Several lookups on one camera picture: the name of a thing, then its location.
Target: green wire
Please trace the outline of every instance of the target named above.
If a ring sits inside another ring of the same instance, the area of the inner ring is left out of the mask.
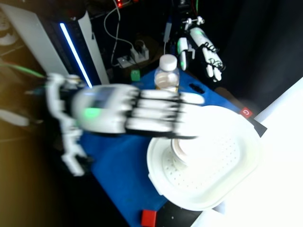
[[[196,11],[198,13],[198,3],[199,3],[199,0],[196,0]]]
[[[43,76],[42,74],[40,74],[40,73],[38,73],[38,72],[36,72],[36,71],[34,71],[34,70],[31,70],[31,69],[28,69],[28,68],[25,68],[25,67],[19,66],[19,65],[14,65],[14,64],[7,64],[7,63],[5,63],[5,64],[0,64],[0,66],[11,67],[11,68],[13,68],[13,69],[19,70],[19,71],[21,71],[21,72],[26,72],[26,73],[28,73],[28,74],[31,74],[31,75],[36,76],[36,77],[39,77],[39,78],[44,78],[44,77],[45,77],[45,76]]]

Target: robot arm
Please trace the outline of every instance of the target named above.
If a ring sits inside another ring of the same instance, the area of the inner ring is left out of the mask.
[[[191,139],[199,135],[196,119],[204,99],[193,93],[139,90],[126,84],[83,88],[79,77],[48,74],[47,104],[60,122],[65,153],[62,160],[74,176],[85,173],[78,157],[86,158],[77,143],[82,130],[117,135]],[[70,114],[60,90],[79,90],[72,97]]]
[[[177,51],[182,70],[188,67],[189,59],[194,59],[196,53],[202,53],[206,62],[206,72],[208,77],[213,78],[214,82],[222,79],[221,73],[224,65],[218,56],[219,51],[205,35],[205,32],[199,28],[204,20],[198,17],[195,20],[187,19],[185,23],[184,37],[179,38]]]

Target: blue mat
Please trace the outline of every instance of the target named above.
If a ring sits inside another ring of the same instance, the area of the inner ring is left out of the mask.
[[[154,71],[134,83],[141,89],[154,89]],[[219,105],[239,112],[239,108],[184,72],[180,91],[196,93],[190,83],[205,93],[204,105]],[[146,151],[151,138],[124,135],[116,138],[84,133],[80,144],[95,162],[92,172],[131,227],[140,227],[142,210],[159,210],[167,201],[148,178]]]

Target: plastic bottle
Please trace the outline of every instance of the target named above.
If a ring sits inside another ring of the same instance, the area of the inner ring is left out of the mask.
[[[155,71],[156,89],[177,92],[180,81],[177,62],[177,58],[171,54],[160,57],[159,67]]]

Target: black curtain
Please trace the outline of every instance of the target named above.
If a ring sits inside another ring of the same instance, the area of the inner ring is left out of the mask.
[[[226,64],[219,86],[265,109],[302,77],[303,1],[199,1],[204,30]]]

